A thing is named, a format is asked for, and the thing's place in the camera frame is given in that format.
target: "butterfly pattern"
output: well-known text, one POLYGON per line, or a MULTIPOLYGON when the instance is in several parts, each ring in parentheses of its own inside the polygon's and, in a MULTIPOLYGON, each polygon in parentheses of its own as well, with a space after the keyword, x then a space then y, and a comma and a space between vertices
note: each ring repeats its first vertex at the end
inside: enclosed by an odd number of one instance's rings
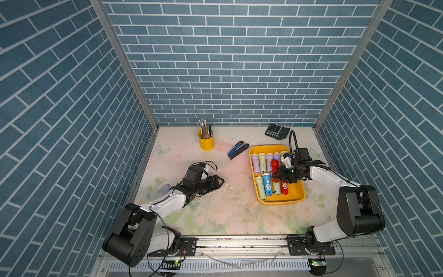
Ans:
POLYGON ((172 147, 163 149, 161 144, 154 146, 154 155, 159 155, 160 158, 165 157, 165 155, 171 150, 172 147))

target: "yellow pencil holder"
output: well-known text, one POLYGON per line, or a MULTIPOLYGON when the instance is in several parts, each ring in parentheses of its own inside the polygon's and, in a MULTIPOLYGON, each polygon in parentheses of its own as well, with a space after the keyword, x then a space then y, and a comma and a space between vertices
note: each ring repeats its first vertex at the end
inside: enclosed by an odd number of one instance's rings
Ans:
POLYGON ((202 132, 198 132, 198 138, 200 139, 200 147, 205 151, 211 151, 214 148, 214 132, 211 132, 211 137, 208 139, 202 139, 202 132))

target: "red flashlight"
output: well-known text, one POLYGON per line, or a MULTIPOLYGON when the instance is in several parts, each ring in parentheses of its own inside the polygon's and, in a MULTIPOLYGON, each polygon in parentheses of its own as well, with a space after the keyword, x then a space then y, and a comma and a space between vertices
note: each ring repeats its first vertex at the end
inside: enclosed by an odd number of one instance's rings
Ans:
POLYGON ((281 182, 281 194, 288 194, 288 184, 281 182))
MULTIPOLYGON (((280 163, 277 160, 272 160, 271 161, 271 166, 272 166, 272 174, 274 175, 274 174, 277 173, 276 177, 278 177, 278 168, 280 166, 280 163)), ((277 180, 277 179, 272 179, 272 181, 274 183, 278 183, 279 182, 279 180, 277 180)))

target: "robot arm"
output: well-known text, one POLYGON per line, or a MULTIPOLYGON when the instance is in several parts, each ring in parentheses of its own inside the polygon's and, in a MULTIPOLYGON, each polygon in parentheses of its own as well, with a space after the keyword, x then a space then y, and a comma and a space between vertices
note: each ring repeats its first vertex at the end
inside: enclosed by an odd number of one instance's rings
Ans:
POLYGON ((377 191, 373 186, 346 181, 343 176, 319 167, 311 167, 310 175, 338 196, 337 218, 312 228, 318 242, 370 234, 385 226, 377 191))
POLYGON ((294 131, 289 135, 291 153, 281 157, 282 165, 272 177, 285 182, 312 179, 338 197, 337 218, 325 224, 311 226, 305 234, 305 246, 311 253, 322 243, 349 236, 370 234, 385 227, 376 189, 361 185, 334 172, 320 160, 312 160, 307 148, 298 148, 294 131), (295 150, 292 151, 292 137, 295 150))
POLYGON ((146 253, 162 249, 175 253, 180 233, 169 227, 155 230, 155 224, 160 218, 189 204, 195 196, 203 196, 222 186, 225 181, 217 175, 208 176, 208 169, 204 163, 191 165, 182 182, 166 195, 141 206, 129 203, 123 207, 103 241, 102 249, 130 267, 136 266, 146 253))

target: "stapler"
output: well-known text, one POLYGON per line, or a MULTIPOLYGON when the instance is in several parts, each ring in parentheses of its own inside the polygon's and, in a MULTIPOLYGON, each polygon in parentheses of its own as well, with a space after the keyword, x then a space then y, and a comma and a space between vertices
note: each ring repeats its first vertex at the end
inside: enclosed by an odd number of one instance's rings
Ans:
POLYGON ((245 144, 244 141, 239 141, 234 148, 231 149, 231 151, 229 151, 228 153, 228 157, 230 160, 232 160, 233 158, 237 157, 238 154, 242 153, 243 151, 245 151, 246 149, 248 149, 249 144, 245 144))

